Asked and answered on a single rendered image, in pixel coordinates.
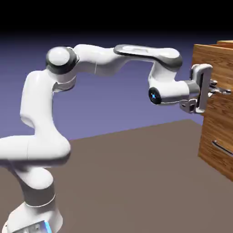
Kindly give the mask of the wooden cabinet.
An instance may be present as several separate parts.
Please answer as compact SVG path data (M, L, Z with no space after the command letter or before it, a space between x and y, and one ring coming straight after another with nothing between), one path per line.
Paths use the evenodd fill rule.
M198 155L233 182L233 40L195 44L192 63L213 66Z

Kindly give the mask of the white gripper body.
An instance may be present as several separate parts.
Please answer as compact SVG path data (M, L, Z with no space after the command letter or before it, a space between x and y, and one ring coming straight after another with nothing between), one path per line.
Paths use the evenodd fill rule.
M191 68L190 98L196 101L195 113L205 112L212 69L210 64L195 64Z

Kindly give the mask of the wooden drawer front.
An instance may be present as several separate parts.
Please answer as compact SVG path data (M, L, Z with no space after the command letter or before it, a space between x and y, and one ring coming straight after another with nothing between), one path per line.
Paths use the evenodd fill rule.
M230 95L217 92L208 98L204 120L212 117L233 127L233 49L195 44L192 63L212 65L212 79L218 87L231 91Z
M213 140L233 152L233 122L206 116L198 151L201 159L233 182L233 157L216 148Z

